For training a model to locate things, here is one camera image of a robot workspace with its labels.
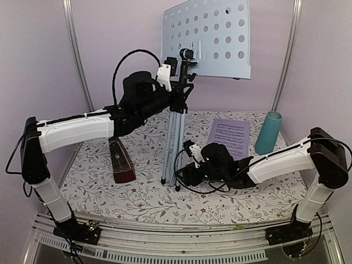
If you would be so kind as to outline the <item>light blue music stand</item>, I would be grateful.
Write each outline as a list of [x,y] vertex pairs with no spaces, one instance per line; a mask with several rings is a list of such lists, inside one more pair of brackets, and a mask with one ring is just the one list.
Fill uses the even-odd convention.
[[178,60],[174,81],[193,77],[247,79],[250,65],[249,1],[186,1],[164,11],[161,60]]

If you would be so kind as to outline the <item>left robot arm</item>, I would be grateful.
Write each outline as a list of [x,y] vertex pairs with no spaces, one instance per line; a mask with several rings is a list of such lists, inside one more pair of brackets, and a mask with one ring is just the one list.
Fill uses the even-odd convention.
[[166,108],[183,113],[193,88],[194,85],[184,78],[179,81],[154,79],[151,73],[138,71],[123,80],[124,94],[118,104],[56,120],[38,122],[35,117],[27,119],[20,148],[21,174],[35,189],[54,220],[60,223],[63,233],[76,239],[82,228],[73,220],[72,210],[57,184],[50,179],[45,154],[87,140],[129,135]]

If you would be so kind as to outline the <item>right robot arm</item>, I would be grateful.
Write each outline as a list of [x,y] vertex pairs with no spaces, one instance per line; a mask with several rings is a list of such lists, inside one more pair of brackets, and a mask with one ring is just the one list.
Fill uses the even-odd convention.
[[307,137],[290,146],[240,160],[235,160],[224,144],[215,142],[199,147],[187,141],[183,151],[193,158],[193,162],[175,168],[174,175],[186,188],[208,181],[220,183],[214,191],[224,187],[249,189],[276,177],[315,171],[315,180],[295,206],[291,223],[285,226],[284,235],[290,240],[305,232],[306,225],[334,191],[348,182],[351,170],[351,164],[347,162],[351,147],[319,127],[311,129]]

